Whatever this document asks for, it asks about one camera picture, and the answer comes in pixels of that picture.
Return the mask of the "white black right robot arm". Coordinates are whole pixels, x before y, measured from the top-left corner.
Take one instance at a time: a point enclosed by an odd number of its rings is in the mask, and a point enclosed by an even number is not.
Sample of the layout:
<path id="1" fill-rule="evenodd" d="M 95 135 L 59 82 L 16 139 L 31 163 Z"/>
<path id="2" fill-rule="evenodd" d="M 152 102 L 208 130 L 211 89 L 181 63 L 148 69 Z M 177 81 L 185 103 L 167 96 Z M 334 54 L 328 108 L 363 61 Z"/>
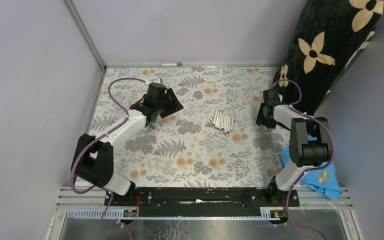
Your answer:
<path id="1" fill-rule="evenodd" d="M 285 191 L 294 186 L 310 171 L 326 167 L 334 155 L 333 137 L 325 117 L 314 117 L 282 104 L 274 89 L 263 91 L 256 124 L 274 129 L 282 125 L 290 130 L 290 160 L 283 170 L 272 178 L 268 185 L 267 201 L 273 206 L 286 199 Z"/>

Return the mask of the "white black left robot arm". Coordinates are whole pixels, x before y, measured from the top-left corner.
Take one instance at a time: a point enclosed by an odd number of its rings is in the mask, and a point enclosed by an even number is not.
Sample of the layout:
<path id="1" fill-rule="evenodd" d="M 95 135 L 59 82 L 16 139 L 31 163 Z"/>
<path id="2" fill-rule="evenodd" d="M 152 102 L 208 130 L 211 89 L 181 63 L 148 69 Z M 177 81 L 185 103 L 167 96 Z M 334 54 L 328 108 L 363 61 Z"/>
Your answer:
<path id="1" fill-rule="evenodd" d="M 122 205 L 132 204 L 135 200 L 135 192 L 131 189 L 133 183 L 116 172 L 114 146 L 125 143 L 157 118 L 165 118 L 183 108 L 172 88 L 157 82 L 149 83 L 146 94 L 129 108 L 123 108 L 124 119 L 98 135 L 85 133 L 79 137 L 70 169 L 71 189 L 77 194 L 86 193 L 75 188 L 75 178 L 80 178 L 93 187 L 116 194 Z"/>

